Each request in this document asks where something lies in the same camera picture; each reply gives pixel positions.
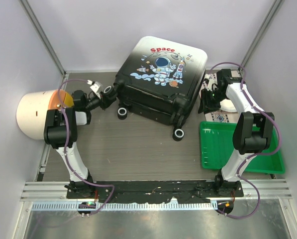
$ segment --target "astronaut graphic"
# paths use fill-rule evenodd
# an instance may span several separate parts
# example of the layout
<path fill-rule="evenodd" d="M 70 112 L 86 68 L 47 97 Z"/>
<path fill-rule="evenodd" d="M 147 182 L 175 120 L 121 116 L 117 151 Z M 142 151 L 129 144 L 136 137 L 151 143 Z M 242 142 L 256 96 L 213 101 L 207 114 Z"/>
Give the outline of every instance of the astronaut graphic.
<path fill-rule="evenodd" d="M 178 64 L 178 67 L 177 67 L 177 70 L 176 72 L 174 73 L 173 75 L 173 78 L 174 79 L 182 79 L 183 77 L 183 69 L 184 69 L 184 66 L 185 66 L 185 61 L 184 61 L 184 57 L 180 60 L 179 64 Z"/>
<path fill-rule="evenodd" d="M 154 76 L 155 85 L 161 84 L 161 86 L 166 86 L 166 78 L 169 78 L 170 73 L 173 73 L 176 69 L 176 65 L 172 64 L 167 57 L 159 57 L 156 59 L 155 64 L 157 68 L 150 65 L 150 69 L 156 73 Z"/>

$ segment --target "black mount plate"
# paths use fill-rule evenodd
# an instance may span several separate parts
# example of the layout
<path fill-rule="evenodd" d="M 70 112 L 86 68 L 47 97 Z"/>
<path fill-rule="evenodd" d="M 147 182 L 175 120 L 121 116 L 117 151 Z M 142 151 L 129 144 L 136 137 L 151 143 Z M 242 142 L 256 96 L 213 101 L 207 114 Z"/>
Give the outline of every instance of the black mount plate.
<path fill-rule="evenodd" d="M 231 191 L 219 192 L 214 188 L 213 181 L 206 180 L 177 180 L 177 181 L 98 181 L 98 184 L 112 184 L 115 186 L 109 203 L 168 203 L 173 197 L 178 203 L 207 203 L 207 198 L 231 197 Z M 112 188 L 96 188 L 99 202 L 103 203 Z M 243 197 L 243 191 L 234 191 L 235 197 Z M 81 198 L 73 192 L 67 193 L 68 199 Z"/>

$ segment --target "silver metal surface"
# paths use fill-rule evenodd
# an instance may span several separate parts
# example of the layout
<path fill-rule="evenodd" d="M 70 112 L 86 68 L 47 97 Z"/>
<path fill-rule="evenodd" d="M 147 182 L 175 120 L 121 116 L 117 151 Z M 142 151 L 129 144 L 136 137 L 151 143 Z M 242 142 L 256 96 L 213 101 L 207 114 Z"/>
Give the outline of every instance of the silver metal surface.
<path fill-rule="evenodd" d="M 233 214 L 246 215 L 253 200 L 235 202 Z M 214 210 L 100 212 L 81 218 L 72 211 L 32 212 L 26 239 L 289 239 L 278 200 L 263 200 L 244 220 Z"/>
<path fill-rule="evenodd" d="M 280 199 L 280 206 L 287 222 L 290 235 L 293 239 L 297 239 L 297 218 L 291 206 L 292 203 L 293 199 Z"/>
<path fill-rule="evenodd" d="M 33 27 L 36 29 L 41 41 L 43 42 L 44 46 L 46 47 L 47 51 L 49 52 L 52 60 L 56 64 L 56 66 L 59 69 L 61 75 L 64 76 L 65 75 L 64 68 L 63 68 L 57 54 L 55 53 L 50 41 L 48 40 L 48 37 L 46 36 L 44 30 L 42 29 L 36 15 L 34 14 L 29 2 L 27 0 L 19 0 L 19 2 L 23 6 L 23 8 L 24 8 L 25 12 L 27 13 L 28 17 L 30 18 L 30 20 L 31 20 L 31 22 L 33 24 Z"/>
<path fill-rule="evenodd" d="M 96 209 L 79 209 L 79 204 L 81 201 L 66 201 L 66 202 L 35 202 L 32 206 L 32 211 L 95 211 L 98 207 L 102 206 L 103 203 L 97 202 Z M 169 203 L 161 204 L 138 204 L 138 203 L 108 203 L 105 204 L 101 211 L 190 211 L 190 210 L 214 210 L 218 209 L 217 202 L 213 201 L 211 203 L 192 203 L 192 204 L 179 204 L 176 199 L 172 199 Z"/>
<path fill-rule="evenodd" d="M 69 79 L 99 81 L 112 85 L 115 72 L 70 74 Z M 83 82 L 70 82 L 66 90 L 90 92 Z M 172 139 L 173 127 L 129 113 L 117 118 L 118 102 L 107 110 L 92 111 L 90 125 L 78 126 L 77 146 L 81 158 L 94 180 L 193 180 L 214 179 L 218 170 L 201 167 L 199 125 L 204 114 L 197 114 L 199 97 L 183 130 L 185 137 Z M 245 173 L 248 179 L 269 179 L 268 174 Z M 51 150 L 44 181 L 68 181 L 69 172 L 60 157 Z"/>
<path fill-rule="evenodd" d="M 22 209 L 18 218 L 18 222 L 16 224 L 16 228 L 14 231 L 13 239 L 23 239 L 24 234 L 29 222 L 32 202 L 23 202 Z"/>
<path fill-rule="evenodd" d="M 284 2 L 284 0 L 275 0 L 273 2 L 273 4 L 271 5 L 265 19 L 263 20 L 263 23 L 261 24 L 261 26 L 260 26 L 256 36 L 254 37 L 245 57 L 242 60 L 241 65 L 243 67 L 245 67 L 247 65 L 250 57 L 252 56 L 253 52 L 255 51 L 255 49 L 256 49 L 257 45 L 259 44 L 259 42 L 261 41 L 261 39 L 263 38 L 265 32 L 267 31 L 270 23 L 272 22 L 273 18 L 275 17 L 278 10 L 282 6 L 283 2 Z"/>
<path fill-rule="evenodd" d="M 292 198 L 285 179 L 251 180 L 259 189 L 261 199 L 290 199 Z M 70 201 L 66 198 L 68 182 L 26 182 L 21 195 L 21 201 Z M 257 199 L 256 191 L 248 183 L 241 181 L 244 197 L 242 199 Z M 231 198 L 210 198 L 212 200 L 228 200 Z"/>

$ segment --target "gray wall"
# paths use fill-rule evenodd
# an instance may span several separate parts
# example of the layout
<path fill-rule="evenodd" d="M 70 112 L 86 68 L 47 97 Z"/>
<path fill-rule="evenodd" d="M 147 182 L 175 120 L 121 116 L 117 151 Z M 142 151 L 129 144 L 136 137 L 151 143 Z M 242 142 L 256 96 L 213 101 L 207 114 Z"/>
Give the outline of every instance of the gray wall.
<path fill-rule="evenodd" d="M 117 71 L 147 35 L 241 62 L 273 1 L 28 0 L 63 67 L 85 72 Z"/>
<path fill-rule="evenodd" d="M 10 238 L 24 182 L 34 180 L 43 142 L 24 135 L 15 113 L 23 95 L 61 80 L 20 3 L 0 0 L 0 239 Z"/>
<path fill-rule="evenodd" d="M 250 93 L 283 136 L 285 178 L 297 205 L 297 0 L 286 0 L 247 65 Z"/>

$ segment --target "purple cable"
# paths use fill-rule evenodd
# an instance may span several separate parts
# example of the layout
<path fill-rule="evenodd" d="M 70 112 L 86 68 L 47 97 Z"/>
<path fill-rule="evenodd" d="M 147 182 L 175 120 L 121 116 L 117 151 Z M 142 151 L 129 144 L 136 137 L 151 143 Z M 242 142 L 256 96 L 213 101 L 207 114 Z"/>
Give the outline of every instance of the purple cable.
<path fill-rule="evenodd" d="M 90 215 L 93 215 L 93 214 L 98 213 L 98 212 L 105 206 L 105 204 L 111 199 L 111 197 L 112 197 L 112 195 L 113 195 L 113 193 L 114 193 L 114 189 L 115 189 L 115 187 L 114 187 L 114 185 L 112 185 L 112 184 L 102 185 L 102 184 L 97 184 L 97 183 L 90 183 L 90 182 L 88 182 L 87 180 L 85 180 L 84 178 L 82 178 L 82 177 L 81 177 L 81 176 L 80 176 L 80 175 L 79 175 L 79 174 L 72 168 L 72 166 L 71 166 L 70 163 L 69 163 L 69 159 L 68 159 L 68 156 L 67 156 L 67 146 L 68 146 L 68 144 L 69 144 L 70 128 L 69 128 L 69 120 L 68 120 L 68 116 L 67 116 L 67 114 L 65 113 L 64 108 L 62 107 L 62 106 L 65 106 L 65 107 L 67 107 L 67 106 L 66 106 L 66 105 L 64 104 L 64 102 L 61 100 L 61 97 L 60 97 L 60 90 L 61 90 L 61 87 L 62 87 L 65 83 L 67 83 L 67 82 L 71 82 L 71 81 L 83 81 L 83 82 L 86 82 L 86 83 L 88 82 L 87 80 L 83 80 L 83 79 L 70 79 L 70 80 L 66 80 L 66 81 L 64 81 L 64 82 L 60 85 L 60 87 L 59 87 L 59 89 L 58 89 L 58 98 L 59 98 L 59 101 L 60 101 L 60 103 L 61 103 L 60 110 L 61 110 L 61 112 L 62 112 L 62 114 L 63 114 L 63 116 L 64 116 L 64 121 L 65 121 L 65 124 L 66 124 L 66 131 L 67 131 L 67 137 L 66 137 L 66 141 L 65 141 L 64 149 L 63 149 L 63 153 L 64 153 L 65 161 L 66 161 L 66 163 L 67 163 L 67 165 L 68 165 L 68 168 L 74 173 L 74 175 L 77 176 L 77 177 L 78 177 L 81 181 L 83 181 L 84 183 L 89 184 L 89 185 L 91 185 L 91 186 L 95 186 L 95 187 L 102 187 L 102 188 L 111 187 L 111 188 L 112 188 L 112 190 L 111 190 L 111 192 L 110 192 L 108 198 L 104 201 L 104 203 L 103 203 L 97 210 L 91 212 Z"/>
<path fill-rule="evenodd" d="M 258 156 L 258 155 L 269 156 L 269 155 L 272 155 L 272 154 L 275 154 L 276 152 L 278 152 L 279 149 L 281 148 L 281 144 L 282 144 L 282 136 L 281 136 L 281 131 L 280 131 L 280 128 L 279 128 L 278 124 L 277 124 L 277 123 L 276 123 L 270 116 L 268 116 L 264 111 L 258 109 L 258 108 L 253 104 L 253 102 L 251 101 L 251 99 L 250 99 L 250 97 L 248 96 L 247 92 L 243 89 L 244 79 L 246 78 L 246 75 L 247 75 L 247 72 L 246 72 L 246 70 L 244 69 L 244 67 L 241 66 L 241 65 L 238 64 L 238 63 L 234 63 L 234 62 L 229 62 L 229 61 L 227 61 L 227 62 L 221 62 L 221 63 L 218 63 L 218 64 L 214 65 L 210 70 L 212 71 L 216 66 L 223 65 L 223 64 L 231 64 L 231 65 L 235 65 L 235 66 L 240 67 L 240 68 L 243 70 L 243 78 L 242 78 L 241 83 L 240 83 L 240 89 L 242 90 L 242 93 L 244 94 L 245 98 L 248 100 L 249 104 L 253 107 L 253 109 L 256 110 L 257 112 L 259 112 L 260 114 L 262 114 L 263 116 L 265 116 L 265 117 L 266 117 L 266 118 L 273 124 L 273 126 L 276 128 L 276 131 L 277 131 L 277 134 L 278 134 L 278 138 L 279 138 L 278 146 L 276 147 L 275 150 L 273 150 L 273 151 L 270 152 L 270 153 L 254 153 L 254 154 L 251 154 L 250 156 L 248 156 L 248 157 L 246 158 L 246 160 L 244 160 L 244 161 L 240 164 L 240 166 L 239 166 L 238 169 L 237 169 L 237 176 L 238 176 L 240 179 L 244 180 L 245 182 L 249 183 L 249 184 L 256 190 L 256 192 L 257 192 L 257 194 L 258 194 L 258 202 L 257 202 L 257 206 L 255 207 L 255 209 L 253 210 L 253 212 L 250 213 L 250 214 L 248 214 L 248 215 L 246 215 L 246 216 L 241 216 L 241 217 L 239 217 L 239 216 L 229 215 L 229 214 L 224 213 L 224 212 L 221 211 L 221 210 L 218 210 L 218 212 L 220 212 L 221 214 L 224 214 L 225 216 L 227 216 L 227 217 L 229 217 L 229 218 L 234 218 L 234 219 L 245 219 L 245 218 L 248 218 L 248 217 L 252 216 L 253 214 L 255 214 L 255 213 L 258 211 L 258 209 L 259 209 L 259 205 L 260 205 L 260 193 L 259 193 L 258 188 L 257 188 L 253 183 L 251 183 L 249 180 L 247 180 L 246 178 L 240 176 L 240 175 L 239 175 L 239 172 L 240 172 L 241 168 L 243 167 L 243 165 L 245 165 L 245 163 L 247 162 L 247 160 L 249 160 L 250 158 L 255 157 L 255 156 Z"/>

